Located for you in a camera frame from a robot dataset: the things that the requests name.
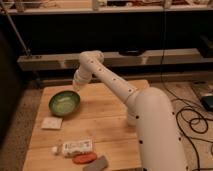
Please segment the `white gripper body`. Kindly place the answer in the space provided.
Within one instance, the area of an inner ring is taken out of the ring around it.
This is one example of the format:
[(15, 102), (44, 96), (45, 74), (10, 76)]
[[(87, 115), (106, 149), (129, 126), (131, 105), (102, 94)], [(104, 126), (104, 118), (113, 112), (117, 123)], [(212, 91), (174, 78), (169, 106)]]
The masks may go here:
[(92, 73), (79, 67), (73, 77), (73, 89), (75, 91), (80, 91), (84, 86), (86, 86), (92, 79)]

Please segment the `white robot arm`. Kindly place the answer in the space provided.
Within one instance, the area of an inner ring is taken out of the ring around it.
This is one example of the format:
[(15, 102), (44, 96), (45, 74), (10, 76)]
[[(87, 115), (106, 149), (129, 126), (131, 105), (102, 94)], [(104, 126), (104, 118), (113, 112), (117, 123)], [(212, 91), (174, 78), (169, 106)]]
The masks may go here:
[(188, 164), (169, 97), (159, 88), (138, 89), (103, 65), (101, 51), (84, 51), (73, 78), (79, 91), (98, 77), (127, 107), (133, 122), (143, 171), (188, 171)]

